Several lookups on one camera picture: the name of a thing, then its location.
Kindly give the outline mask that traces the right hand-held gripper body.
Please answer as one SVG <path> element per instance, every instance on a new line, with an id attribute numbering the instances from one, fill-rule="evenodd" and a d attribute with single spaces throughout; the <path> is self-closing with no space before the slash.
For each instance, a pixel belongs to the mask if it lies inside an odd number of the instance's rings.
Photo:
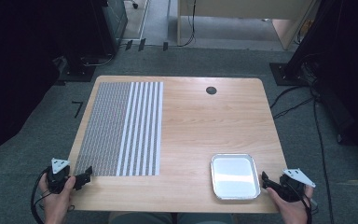
<path id="1" fill-rule="evenodd" d="M 280 177 L 282 186 L 281 197 L 289 202 L 298 202 L 305 196 L 305 187 L 316 187 L 316 184 L 310 180 L 299 168 L 283 169 Z"/>

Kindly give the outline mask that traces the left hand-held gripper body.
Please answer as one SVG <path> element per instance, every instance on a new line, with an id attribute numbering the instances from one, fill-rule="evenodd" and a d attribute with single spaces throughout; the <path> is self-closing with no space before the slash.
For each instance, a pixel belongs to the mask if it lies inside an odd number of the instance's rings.
<path id="1" fill-rule="evenodd" d="M 60 194 L 69 179 L 70 162 L 61 159 L 51 159 L 51 165 L 48 167 L 47 181 L 48 190 L 54 194 Z"/>

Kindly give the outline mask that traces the person's right hand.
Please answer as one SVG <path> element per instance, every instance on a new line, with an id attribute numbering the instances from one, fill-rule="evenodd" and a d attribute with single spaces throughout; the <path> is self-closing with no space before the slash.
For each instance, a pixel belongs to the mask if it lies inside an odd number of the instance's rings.
<path id="1" fill-rule="evenodd" d="M 310 203 L 313 194 L 312 187 L 306 186 L 303 199 L 293 203 L 283 200 L 274 189 L 267 188 L 267 193 L 282 215 L 285 224 L 310 224 L 312 222 Z"/>

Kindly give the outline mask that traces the person's left hand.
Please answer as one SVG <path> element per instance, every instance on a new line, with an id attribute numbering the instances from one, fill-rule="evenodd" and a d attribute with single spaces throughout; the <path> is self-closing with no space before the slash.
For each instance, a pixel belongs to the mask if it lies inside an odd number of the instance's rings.
<path id="1" fill-rule="evenodd" d="M 76 179 L 71 176 L 60 194 L 48 194 L 43 199 L 45 224 L 64 224 L 71 206 L 71 192 Z"/>

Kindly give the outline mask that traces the silver metal tray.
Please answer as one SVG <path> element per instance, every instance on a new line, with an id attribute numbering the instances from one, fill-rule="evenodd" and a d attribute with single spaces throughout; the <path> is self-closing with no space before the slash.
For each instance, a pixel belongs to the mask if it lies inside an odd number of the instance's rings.
<path id="1" fill-rule="evenodd" d="M 248 154 L 214 155 L 211 174 L 213 192 L 219 200 L 254 200 L 261 192 L 254 159 Z"/>

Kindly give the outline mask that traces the grey striped woven placemat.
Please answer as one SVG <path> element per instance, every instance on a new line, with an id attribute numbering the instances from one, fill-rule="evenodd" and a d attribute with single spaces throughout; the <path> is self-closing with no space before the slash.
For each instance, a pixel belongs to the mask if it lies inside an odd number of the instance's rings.
<path id="1" fill-rule="evenodd" d="M 74 173 L 158 175 L 163 89 L 161 82 L 102 82 Z"/>

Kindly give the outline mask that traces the black stand base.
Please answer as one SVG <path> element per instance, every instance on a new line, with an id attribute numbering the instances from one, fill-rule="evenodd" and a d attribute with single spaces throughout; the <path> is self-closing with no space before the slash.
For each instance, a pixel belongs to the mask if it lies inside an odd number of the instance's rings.
<path id="1" fill-rule="evenodd" d="M 270 63 L 272 75 L 278 86 L 307 86 L 301 68 L 294 68 L 288 63 Z"/>
<path id="2" fill-rule="evenodd" d="M 78 58 L 67 59 L 61 56 L 55 60 L 55 64 L 61 82 L 90 82 L 95 71 L 94 66 L 86 66 Z"/>

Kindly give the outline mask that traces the dark cabinet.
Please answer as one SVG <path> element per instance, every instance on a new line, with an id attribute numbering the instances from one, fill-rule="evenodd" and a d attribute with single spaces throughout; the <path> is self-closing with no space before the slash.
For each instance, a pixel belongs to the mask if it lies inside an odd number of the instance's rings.
<path id="1" fill-rule="evenodd" d="M 116 54 L 128 23 L 124 1 L 103 0 L 103 13 L 113 44 L 113 53 Z"/>

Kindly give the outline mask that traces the light wooden desk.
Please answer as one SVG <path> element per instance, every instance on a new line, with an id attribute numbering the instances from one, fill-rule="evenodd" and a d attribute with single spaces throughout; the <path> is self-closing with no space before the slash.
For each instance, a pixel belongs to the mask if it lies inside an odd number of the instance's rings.
<path id="1" fill-rule="evenodd" d="M 289 49 L 317 0 L 177 0 L 177 45 L 181 45 L 184 16 L 272 19 L 282 44 Z"/>

